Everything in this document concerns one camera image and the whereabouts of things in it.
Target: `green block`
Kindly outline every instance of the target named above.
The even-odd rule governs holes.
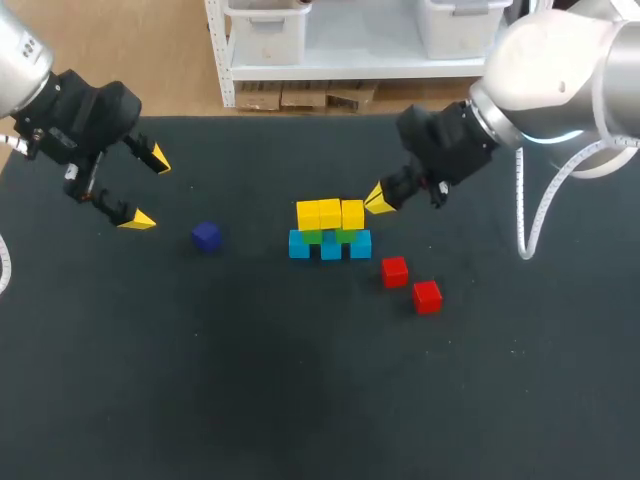
[[[320,245],[322,243],[322,230],[308,230],[302,232],[302,240],[307,245]]]
[[[357,230],[336,230],[336,240],[338,243],[353,243],[356,241]]]

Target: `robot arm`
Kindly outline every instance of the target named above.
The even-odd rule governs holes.
[[[400,115],[410,163],[383,178],[365,206],[394,211],[426,189],[440,207],[449,187],[489,163],[495,149],[515,150],[525,139],[548,143],[560,167],[603,136],[640,137],[640,22],[623,19],[640,20],[633,0],[582,0],[570,12],[547,10],[515,22],[466,101]],[[606,175],[636,151],[604,150],[574,175]]]
[[[0,118],[11,116],[21,139],[0,135],[30,160],[38,152],[67,166],[64,191],[91,204],[119,227],[155,223],[138,208],[114,198],[97,174],[110,146],[125,143],[155,173],[171,170],[159,146],[133,137],[142,104],[120,82],[93,88],[69,70],[51,71],[53,53],[0,0]]]

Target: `cube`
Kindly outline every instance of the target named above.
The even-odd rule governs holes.
[[[296,202],[298,214],[298,230],[320,230],[320,202],[311,200],[308,202]]]
[[[382,260],[382,282],[386,288],[404,287],[409,283],[409,269],[403,257]]]
[[[338,228],[336,230],[336,241],[340,244],[353,243],[356,241],[356,231]]]
[[[356,230],[356,241],[349,247],[352,259],[371,258],[371,232],[369,230]]]
[[[302,232],[304,243],[308,245],[320,245],[322,243],[322,230],[307,230]]]
[[[220,248],[222,235],[217,225],[203,222],[191,231],[193,244],[205,253],[211,253]]]
[[[289,232],[289,258],[311,258],[311,247],[304,243],[302,232],[299,230]]]
[[[322,260],[340,260],[342,258],[342,246],[336,240],[336,232],[322,232],[320,258]]]
[[[320,229],[330,230],[342,226],[342,208],[340,200],[332,198],[329,200],[319,200],[320,204]]]
[[[362,230],[364,228],[364,202],[362,200],[342,201],[342,229]]]
[[[413,303],[419,314],[436,313],[442,308],[442,295],[435,281],[416,283],[413,286]]]

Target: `blue block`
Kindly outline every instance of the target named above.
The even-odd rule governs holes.
[[[320,258],[323,260],[340,260],[342,258],[342,245],[338,243],[335,231],[325,230],[322,232]]]
[[[358,230],[356,241],[349,245],[351,258],[371,258],[371,232]]]
[[[216,251],[222,245],[220,229],[210,222],[203,222],[191,232],[191,240],[196,247],[206,253]]]
[[[289,232],[289,258],[311,258],[311,245],[305,243],[302,232]]]

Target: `cardboard box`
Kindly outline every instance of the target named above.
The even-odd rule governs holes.
[[[289,81],[282,86],[280,105],[287,110],[317,110],[327,106],[328,81]]]
[[[236,108],[241,110],[280,110],[282,82],[242,82],[236,84]]]
[[[377,88],[375,80],[332,81],[327,92],[328,104],[363,113],[373,101]]]

